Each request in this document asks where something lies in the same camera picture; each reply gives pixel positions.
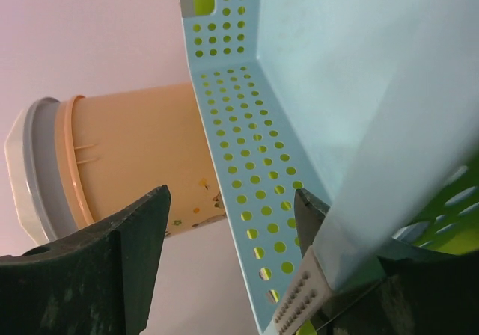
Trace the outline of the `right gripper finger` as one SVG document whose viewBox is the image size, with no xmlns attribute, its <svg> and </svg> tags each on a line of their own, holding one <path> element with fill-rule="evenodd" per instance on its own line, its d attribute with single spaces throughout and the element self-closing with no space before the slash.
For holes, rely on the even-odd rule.
<svg viewBox="0 0 479 335">
<path fill-rule="evenodd" d="M 69 236 L 2 256 L 1 333 L 141 333 L 170 205 L 163 185 Z"/>
</svg>

